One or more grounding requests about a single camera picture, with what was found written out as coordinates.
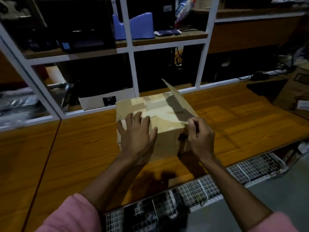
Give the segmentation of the person's left hand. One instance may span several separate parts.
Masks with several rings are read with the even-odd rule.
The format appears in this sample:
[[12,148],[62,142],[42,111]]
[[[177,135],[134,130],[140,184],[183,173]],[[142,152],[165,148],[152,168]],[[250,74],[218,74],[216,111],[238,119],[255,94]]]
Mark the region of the person's left hand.
[[134,163],[138,162],[143,156],[153,152],[153,146],[149,140],[150,117],[142,117],[142,128],[134,130],[134,114],[129,113],[125,118],[126,138],[121,139],[121,153],[129,157]]

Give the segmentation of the person's right hand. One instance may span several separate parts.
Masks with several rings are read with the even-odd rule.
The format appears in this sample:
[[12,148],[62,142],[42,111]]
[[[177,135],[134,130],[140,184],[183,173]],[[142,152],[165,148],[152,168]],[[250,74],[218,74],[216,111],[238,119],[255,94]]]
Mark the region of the person's right hand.
[[207,168],[208,165],[214,163],[214,137],[215,133],[208,125],[205,119],[202,118],[202,124],[199,126],[201,140],[190,143],[192,152],[198,157],[202,165]]

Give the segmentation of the brown cardboard box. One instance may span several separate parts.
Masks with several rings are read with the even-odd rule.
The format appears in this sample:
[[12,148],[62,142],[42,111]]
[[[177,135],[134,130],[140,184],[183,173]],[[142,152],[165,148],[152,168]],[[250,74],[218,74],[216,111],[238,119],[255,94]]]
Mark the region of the brown cardboard box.
[[121,120],[124,129],[126,129],[126,116],[129,113],[136,114],[137,112],[141,112],[142,117],[150,117],[149,133],[155,126],[158,128],[153,152],[143,156],[136,165],[147,164],[191,151],[187,139],[187,121],[191,117],[198,117],[198,115],[177,89],[164,79],[162,81],[169,88],[170,93],[116,102],[116,121]]

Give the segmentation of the person's right forearm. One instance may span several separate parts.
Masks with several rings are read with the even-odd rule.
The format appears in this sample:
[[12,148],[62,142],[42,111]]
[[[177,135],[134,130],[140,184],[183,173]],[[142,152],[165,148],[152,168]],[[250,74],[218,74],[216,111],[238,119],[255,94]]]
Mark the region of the person's right forearm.
[[243,186],[214,156],[200,157],[203,167],[221,191],[242,231],[248,231],[273,214],[261,200]]

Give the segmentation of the person's left forearm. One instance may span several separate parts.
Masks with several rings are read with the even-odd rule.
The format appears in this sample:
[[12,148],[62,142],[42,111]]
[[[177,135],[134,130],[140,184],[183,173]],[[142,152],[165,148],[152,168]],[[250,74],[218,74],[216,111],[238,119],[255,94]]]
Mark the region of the person's left forearm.
[[125,192],[131,186],[143,165],[137,165],[140,154],[121,152],[117,158],[79,194],[86,198],[99,212],[103,213],[119,187]]

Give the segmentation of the white box with black label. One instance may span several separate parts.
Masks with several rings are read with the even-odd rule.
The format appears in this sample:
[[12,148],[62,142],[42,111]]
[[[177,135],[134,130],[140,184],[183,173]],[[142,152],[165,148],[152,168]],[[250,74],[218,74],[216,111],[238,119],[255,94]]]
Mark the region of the white box with black label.
[[119,91],[114,91],[106,94],[95,96],[79,96],[79,103],[84,111],[98,109],[102,107],[113,106],[118,101],[135,98],[134,88],[127,88]]

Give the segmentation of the dark blue booklet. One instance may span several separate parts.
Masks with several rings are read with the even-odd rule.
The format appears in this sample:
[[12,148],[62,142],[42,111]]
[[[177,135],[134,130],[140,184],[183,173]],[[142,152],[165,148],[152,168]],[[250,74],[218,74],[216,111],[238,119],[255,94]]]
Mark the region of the dark blue booklet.
[[173,35],[181,35],[182,32],[180,30],[160,30],[155,31],[154,35],[157,37],[167,37],[167,36],[173,36]]

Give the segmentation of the blue tape dispenser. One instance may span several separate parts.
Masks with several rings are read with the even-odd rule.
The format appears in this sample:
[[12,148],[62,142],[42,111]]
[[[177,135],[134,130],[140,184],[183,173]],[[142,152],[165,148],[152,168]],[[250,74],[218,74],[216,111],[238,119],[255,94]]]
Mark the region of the blue tape dispenser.
[[[124,24],[118,19],[118,16],[112,15],[114,24],[115,39],[117,41],[126,40]],[[135,16],[129,20],[132,39],[153,39],[155,38],[153,15],[151,12]]]

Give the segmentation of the black printer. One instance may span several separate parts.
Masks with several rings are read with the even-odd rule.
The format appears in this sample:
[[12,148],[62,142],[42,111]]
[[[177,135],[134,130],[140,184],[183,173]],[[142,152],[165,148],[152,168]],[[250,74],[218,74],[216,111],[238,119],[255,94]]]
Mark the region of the black printer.
[[57,34],[56,41],[68,54],[116,48],[112,32],[95,29],[63,31]]

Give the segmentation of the pink long-sleeved shirt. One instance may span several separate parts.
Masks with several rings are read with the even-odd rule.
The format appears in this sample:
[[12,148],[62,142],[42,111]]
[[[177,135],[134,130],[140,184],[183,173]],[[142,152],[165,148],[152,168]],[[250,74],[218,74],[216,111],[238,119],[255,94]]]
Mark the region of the pink long-sleeved shirt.
[[[101,232],[95,207],[81,194],[69,196],[35,232]],[[274,212],[248,232],[298,232],[290,218]]]

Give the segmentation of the white power strip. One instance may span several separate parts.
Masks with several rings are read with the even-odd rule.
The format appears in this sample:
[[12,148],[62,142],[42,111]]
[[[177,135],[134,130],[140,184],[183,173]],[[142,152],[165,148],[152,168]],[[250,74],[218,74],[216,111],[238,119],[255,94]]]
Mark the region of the white power strip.
[[269,76],[276,76],[276,75],[281,75],[281,74],[285,74],[288,70],[284,69],[284,70],[271,70],[268,72],[264,72],[263,74],[267,74]]

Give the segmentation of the clear plastic-wrapped bundle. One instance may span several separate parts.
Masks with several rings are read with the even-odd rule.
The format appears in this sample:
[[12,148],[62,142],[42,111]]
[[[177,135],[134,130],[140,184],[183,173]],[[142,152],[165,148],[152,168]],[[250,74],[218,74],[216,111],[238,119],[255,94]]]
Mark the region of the clear plastic-wrapped bundle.
[[23,124],[47,115],[47,109],[29,87],[0,92],[0,126]]

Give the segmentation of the large cardboard box white label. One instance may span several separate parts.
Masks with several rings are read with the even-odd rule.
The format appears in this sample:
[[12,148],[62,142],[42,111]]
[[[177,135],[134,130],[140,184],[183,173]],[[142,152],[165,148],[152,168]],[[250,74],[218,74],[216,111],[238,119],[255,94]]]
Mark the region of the large cardboard box white label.
[[309,70],[297,68],[272,104],[309,120]]

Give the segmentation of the colourful plastic bag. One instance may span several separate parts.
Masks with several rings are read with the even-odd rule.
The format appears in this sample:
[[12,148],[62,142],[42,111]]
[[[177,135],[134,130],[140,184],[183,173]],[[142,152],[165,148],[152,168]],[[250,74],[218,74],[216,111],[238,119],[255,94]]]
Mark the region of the colourful plastic bag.
[[175,12],[175,24],[174,28],[177,29],[180,27],[183,20],[189,15],[193,7],[195,6],[196,0],[184,0],[181,2]]

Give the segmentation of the white metal shelf frame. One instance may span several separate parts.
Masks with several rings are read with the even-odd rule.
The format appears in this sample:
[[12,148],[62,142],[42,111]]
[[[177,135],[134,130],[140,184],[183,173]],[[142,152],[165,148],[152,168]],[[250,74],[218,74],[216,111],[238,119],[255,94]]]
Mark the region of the white metal shelf frame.
[[41,78],[38,76],[37,72],[33,69],[33,66],[43,65],[49,63],[56,62],[65,62],[79,59],[87,59],[94,57],[102,57],[113,54],[122,54],[128,53],[130,69],[132,75],[133,89],[135,97],[139,97],[139,89],[138,89],[138,81],[137,81],[137,73],[136,73],[136,64],[134,53],[139,51],[148,51],[148,50],[156,50],[162,48],[172,48],[172,47],[180,47],[180,46],[189,46],[189,45],[198,45],[203,44],[202,53],[200,56],[199,67],[197,72],[197,77],[195,81],[195,86],[185,89],[180,89],[179,92],[181,94],[191,93],[195,91],[211,89],[215,87],[225,86],[229,84],[234,84],[241,82],[241,80],[247,80],[251,76],[244,76],[240,78],[234,78],[230,80],[225,80],[221,82],[213,82],[210,84],[201,85],[202,73],[205,67],[207,54],[209,51],[209,45],[211,43],[211,38],[213,34],[213,29],[215,24],[218,23],[234,23],[234,22],[244,22],[244,21],[255,21],[255,20],[265,20],[265,19],[286,19],[286,18],[294,18],[299,16],[305,16],[309,14],[309,10],[300,9],[294,12],[286,12],[286,13],[268,13],[264,15],[251,15],[251,16],[238,16],[235,18],[220,18],[217,19],[217,12],[220,0],[212,0],[210,12],[208,15],[207,27],[206,31],[202,31],[202,34],[206,34],[206,38],[200,39],[189,39],[189,40],[173,40],[168,42],[165,37],[162,43],[153,43],[154,39],[150,40],[150,43],[140,43],[133,42],[132,34],[130,31],[129,24],[129,15],[127,8],[127,0],[120,0],[122,16],[124,18],[124,28],[126,44],[125,47],[115,48],[115,49],[107,49],[107,50],[97,50],[97,51],[89,51],[77,54],[63,54],[63,55],[54,55],[50,57],[38,57],[27,59],[24,57],[20,49],[17,47],[9,33],[6,31],[5,27],[0,22],[0,49],[2,53],[5,55],[10,64],[15,68],[15,70],[19,73],[22,79],[27,83],[27,85],[33,90],[33,92],[38,96],[41,103],[44,105],[45,109],[48,111],[49,115],[44,117],[38,117],[34,119],[28,119],[21,125],[21,127],[33,126],[37,124],[43,124],[51,121],[62,120],[66,118],[77,117],[81,115],[87,115],[91,113],[102,112],[109,109],[114,109],[116,106],[107,106],[100,107],[91,110],[77,110],[73,112],[65,113],[61,106],[56,102],[55,98],[50,93],[48,87]]

